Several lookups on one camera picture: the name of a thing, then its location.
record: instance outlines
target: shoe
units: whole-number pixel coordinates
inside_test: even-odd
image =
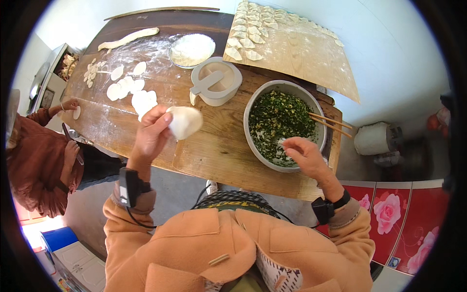
[[[210,194],[212,193],[215,193],[219,190],[219,188],[217,187],[217,183],[213,180],[208,180],[206,182],[206,186],[208,186],[209,184],[211,184],[207,189],[206,189],[206,193],[207,195],[209,196]]]

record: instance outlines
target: wooden table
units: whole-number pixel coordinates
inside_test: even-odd
[[[110,75],[103,73],[97,75],[93,87],[88,89],[83,82],[87,65],[94,58],[97,62],[106,60],[103,70],[112,71],[123,64],[126,74],[138,62],[147,61],[144,89],[154,90],[159,103],[190,106],[191,70],[173,65],[168,58],[168,48],[180,35],[203,33],[216,42],[214,56],[222,56],[233,17],[232,14],[207,11],[156,11],[111,20],[81,57],[64,91],[64,100],[78,98],[81,116],[74,120],[72,113],[67,112],[61,114],[62,120],[95,144],[128,157],[140,124],[131,105],[131,95],[110,101],[106,90],[113,81]],[[150,27],[158,27],[159,34],[113,49],[109,54],[106,50],[97,51],[102,42]],[[243,131],[243,112],[256,89],[274,79],[289,80],[306,88],[319,101],[326,116],[342,121],[342,113],[333,107],[334,100],[317,92],[315,84],[301,79],[266,69],[236,66],[242,73],[243,82],[235,97],[220,107],[210,107],[199,99],[195,107],[203,113],[201,130],[178,143],[171,139],[152,165],[284,197],[314,200],[322,196],[315,180],[301,173],[279,173],[254,156]],[[329,166],[335,172],[340,135],[333,132],[332,140],[329,140]]]

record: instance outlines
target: white wall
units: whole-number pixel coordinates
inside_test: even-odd
[[[64,42],[86,47],[104,26],[104,18],[164,6],[217,7],[234,13],[239,0],[56,0],[35,31],[54,48]],[[436,43],[408,0],[271,0],[253,2],[284,7],[336,32],[352,68],[361,104],[338,93],[347,122],[403,122],[440,108],[448,89],[447,73]]]
[[[383,267],[381,274],[373,283],[373,288],[371,288],[371,292],[402,291],[412,280],[412,278],[413,276],[400,273],[388,267]]]
[[[23,51],[16,73],[14,75],[12,88],[20,90],[20,103],[18,113],[26,115],[29,106],[29,91],[34,76],[47,61],[52,50],[35,34],[32,33]]]

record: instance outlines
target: person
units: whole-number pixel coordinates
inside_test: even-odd
[[[76,109],[76,98],[23,117],[16,112],[19,91],[13,90],[10,96],[12,106],[5,147],[7,169],[12,194],[21,206],[50,218],[64,215],[69,194],[118,179],[124,166],[119,158],[110,157],[93,146],[68,141],[65,135],[45,128],[58,112]],[[76,160],[78,153],[83,157],[84,166]]]
[[[166,109],[157,105],[143,116],[128,159],[126,170],[137,171],[143,185],[149,184],[150,163],[170,136],[172,116]],[[316,144],[293,137],[283,145],[301,171],[318,181],[328,200],[343,197],[344,188]],[[329,221],[330,239],[276,218],[261,198],[241,192],[211,193],[203,200],[217,199],[221,204],[202,200],[151,235],[147,227],[153,224],[149,213],[156,192],[141,193],[129,208],[122,205],[120,190],[116,182],[103,206],[105,291],[371,290],[369,264],[375,244],[368,235],[370,214],[355,199],[335,210]]]

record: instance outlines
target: pink rose pattern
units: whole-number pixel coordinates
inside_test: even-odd
[[[401,203],[399,196],[390,194],[384,201],[379,201],[373,212],[378,221],[378,233],[383,235],[391,231],[392,226],[401,218]]]
[[[423,261],[430,253],[433,245],[435,244],[436,237],[438,237],[439,226],[433,228],[432,231],[429,231],[428,234],[423,239],[422,245],[418,248],[417,253],[409,259],[407,262],[407,268],[409,269],[409,274],[414,275],[418,269],[422,266]]]
[[[370,199],[368,197],[368,194],[365,195],[365,197],[363,197],[360,201],[358,201],[360,203],[360,206],[361,207],[364,207],[365,209],[369,210],[370,209]]]

